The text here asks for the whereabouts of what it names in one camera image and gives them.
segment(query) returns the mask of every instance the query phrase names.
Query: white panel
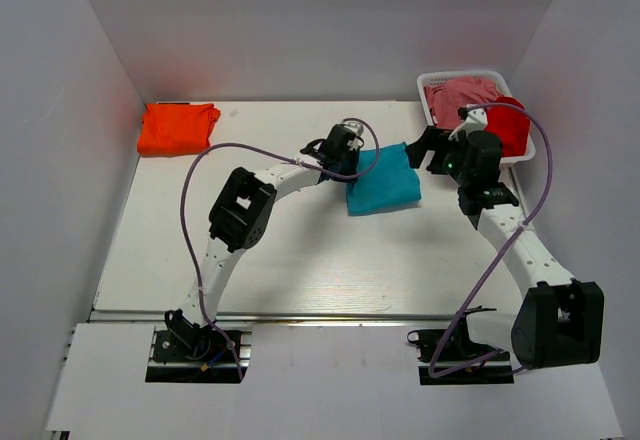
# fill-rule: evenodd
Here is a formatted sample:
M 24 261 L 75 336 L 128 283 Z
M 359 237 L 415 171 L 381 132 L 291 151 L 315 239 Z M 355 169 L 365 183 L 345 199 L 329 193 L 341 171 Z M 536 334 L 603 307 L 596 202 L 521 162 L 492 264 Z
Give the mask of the white panel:
M 426 123 L 417 102 L 221 102 L 212 143 L 242 141 L 295 155 L 343 118 L 371 123 L 381 145 L 411 142 Z M 372 148 L 364 136 L 365 148 Z M 175 309 L 194 269 L 179 221 L 180 192 L 192 156 L 141 158 L 122 223 L 104 269 L 96 308 Z M 198 165 L 187 197 L 187 225 L 199 258 L 208 214 L 238 166 L 277 161 L 245 150 L 214 151 Z M 273 209 L 266 234 L 243 257 L 220 312 L 452 315 L 495 250 L 460 212 L 456 184 L 418 170 L 417 208 L 347 216 L 345 186 L 326 182 L 294 193 Z M 521 298 L 499 265 L 474 305 L 515 313 Z
M 555 0 L 511 81 L 554 148 L 538 232 L 579 280 L 605 291 L 600 363 L 628 438 L 640 438 L 639 38 L 640 0 Z M 544 165 L 538 155 L 519 167 L 530 205 Z
M 111 438 L 598 440 L 620 434 L 600 369 L 420 386 L 409 327 L 257 326 L 241 385 L 145 384 L 153 327 L 79 325 L 51 430 Z
M 511 75 L 551 0 L 89 0 L 145 99 L 417 98 Z
M 0 0 L 0 424 L 39 438 L 135 162 L 140 99 L 86 0 Z

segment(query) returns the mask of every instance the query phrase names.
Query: red cloth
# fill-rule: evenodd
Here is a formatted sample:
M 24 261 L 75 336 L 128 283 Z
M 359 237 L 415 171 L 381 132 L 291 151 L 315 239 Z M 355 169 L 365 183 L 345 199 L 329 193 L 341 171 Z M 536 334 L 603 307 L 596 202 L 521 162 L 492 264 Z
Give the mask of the red cloth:
M 512 97 L 498 97 L 496 102 L 510 103 L 524 109 Z M 518 157 L 527 151 L 530 122 L 526 115 L 508 107 L 491 107 L 487 112 L 486 132 L 495 133 L 502 142 L 503 157 Z
M 429 111 L 436 118 L 438 127 L 447 130 L 453 130 L 462 123 L 458 117 L 458 107 L 493 102 L 502 95 L 491 80 L 469 75 L 450 78 L 437 87 L 424 87 L 424 92 Z
M 209 135 L 220 110 L 213 103 L 185 105 L 150 103 L 142 116 L 140 155 L 189 155 L 210 146 Z

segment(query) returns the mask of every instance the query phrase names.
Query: fabric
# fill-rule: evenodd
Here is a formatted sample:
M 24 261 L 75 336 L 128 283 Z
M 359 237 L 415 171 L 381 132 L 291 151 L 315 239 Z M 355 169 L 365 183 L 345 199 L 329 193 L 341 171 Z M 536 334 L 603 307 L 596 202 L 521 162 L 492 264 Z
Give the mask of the fabric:
M 186 105 L 150 103 L 142 116 L 140 155 L 176 156 L 200 153 L 210 146 L 209 135 L 220 110 L 213 103 Z
M 455 77 L 437 87 L 424 87 L 427 105 L 439 128 L 453 130 L 462 120 L 458 108 L 468 104 L 493 102 L 502 93 L 486 78 Z
M 347 185 L 349 215 L 366 215 L 420 201 L 420 179 L 409 166 L 405 147 L 406 143 L 400 143 L 381 148 L 375 168 Z M 374 159 L 375 150 L 360 152 L 358 171 L 366 169 Z
M 522 104 L 512 97 L 498 97 L 500 103 L 510 103 L 524 109 Z M 508 107 L 491 107 L 487 112 L 486 132 L 495 133 L 502 142 L 503 157 L 519 157 L 527 151 L 530 121 L 526 115 Z

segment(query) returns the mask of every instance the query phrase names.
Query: pink cloth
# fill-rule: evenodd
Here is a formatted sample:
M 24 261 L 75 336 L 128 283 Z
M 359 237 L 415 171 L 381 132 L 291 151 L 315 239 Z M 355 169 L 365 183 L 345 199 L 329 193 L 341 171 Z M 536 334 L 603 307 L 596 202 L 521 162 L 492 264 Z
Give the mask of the pink cloth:
M 431 115 L 438 127 L 453 130 L 462 120 L 458 117 L 458 107 L 469 103 L 493 102 L 502 96 L 496 84 L 486 78 L 456 77 L 437 87 L 424 87 Z

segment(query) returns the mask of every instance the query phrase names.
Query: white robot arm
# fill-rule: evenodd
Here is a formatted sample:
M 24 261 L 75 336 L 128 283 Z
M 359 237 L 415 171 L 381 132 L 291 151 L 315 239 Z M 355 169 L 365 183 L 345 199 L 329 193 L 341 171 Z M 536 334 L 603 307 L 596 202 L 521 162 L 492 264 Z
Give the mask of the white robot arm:
M 303 148 L 295 164 L 279 164 L 255 173 L 240 167 L 231 173 L 209 214 L 209 240 L 200 263 L 200 279 L 196 276 L 180 308 L 164 316 L 167 329 L 191 357 L 199 357 L 198 352 L 209 344 L 211 328 L 204 312 L 215 321 L 233 269 L 264 235 L 276 201 L 327 179 L 355 181 L 362 125 L 356 119 L 343 120 L 326 139 L 314 140 Z
M 303 155 L 299 158 L 301 163 L 318 165 L 318 160 Z M 317 170 L 311 170 L 301 165 L 280 164 L 266 170 L 255 172 L 254 178 L 265 185 L 272 185 L 275 189 L 275 202 L 286 197 L 290 193 L 300 191 L 305 187 L 317 185 L 320 182 L 321 173 Z M 258 226 L 255 232 L 249 236 L 249 248 L 262 237 L 266 229 Z M 220 237 L 209 237 L 207 244 L 207 253 L 204 260 L 200 264 L 200 272 L 202 274 L 202 293 L 204 296 L 204 304 L 206 311 L 211 318 L 216 318 L 218 312 L 218 304 L 222 297 L 222 292 L 227 286 L 229 277 L 233 272 L 238 260 L 247 251 L 246 248 L 239 248 L 233 252 L 229 251 L 229 246 Z M 198 282 L 194 280 L 191 290 L 180 306 L 185 318 L 191 323 L 198 325 L 206 325 L 205 319 L 202 317 L 198 299 Z
M 524 226 L 513 193 L 499 181 L 502 148 L 489 132 L 427 127 L 406 148 L 419 168 L 427 151 L 427 170 L 449 175 L 458 184 L 458 203 L 471 224 L 495 247 L 524 228 L 502 257 L 523 297 L 517 315 L 492 309 L 469 310 L 454 331 L 456 345 L 489 345 L 513 353 L 527 369 L 593 363 L 600 355 L 604 294 L 594 283 L 577 281 L 549 253 L 535 231 Z

